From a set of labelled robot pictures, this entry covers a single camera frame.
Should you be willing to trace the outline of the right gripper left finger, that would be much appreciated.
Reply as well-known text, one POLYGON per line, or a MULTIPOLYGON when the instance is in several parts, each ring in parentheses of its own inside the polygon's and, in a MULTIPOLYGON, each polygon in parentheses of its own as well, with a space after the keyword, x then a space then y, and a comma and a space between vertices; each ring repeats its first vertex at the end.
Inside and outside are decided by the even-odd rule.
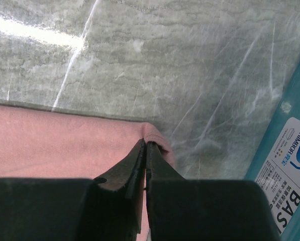
POLYGON ((143 190, 145 154, 146 144, 140 139, 125 158, 94 178, 94 181, 106 192, 116 193, 124 198, 137 197, 143 190))

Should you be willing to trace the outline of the pink printed t shirt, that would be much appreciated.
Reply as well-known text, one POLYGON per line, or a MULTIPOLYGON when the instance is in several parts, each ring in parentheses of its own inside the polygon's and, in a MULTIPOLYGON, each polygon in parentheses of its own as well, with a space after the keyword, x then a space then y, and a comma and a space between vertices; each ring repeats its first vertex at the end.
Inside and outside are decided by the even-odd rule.
POLYGON ((146 240, 144 182, 124 198, 94 181, 140 139, 172 165, 152 124, 0 105, 0 240, 146 240))

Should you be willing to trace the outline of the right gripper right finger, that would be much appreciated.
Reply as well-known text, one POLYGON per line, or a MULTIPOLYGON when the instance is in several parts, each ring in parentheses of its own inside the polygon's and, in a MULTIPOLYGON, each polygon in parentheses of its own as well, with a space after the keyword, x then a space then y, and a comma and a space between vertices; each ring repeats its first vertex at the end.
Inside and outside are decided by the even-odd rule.
POLYGON ((155 142, 147 144, 146 180, 172 179, 185 180, 162 156, 155 142))

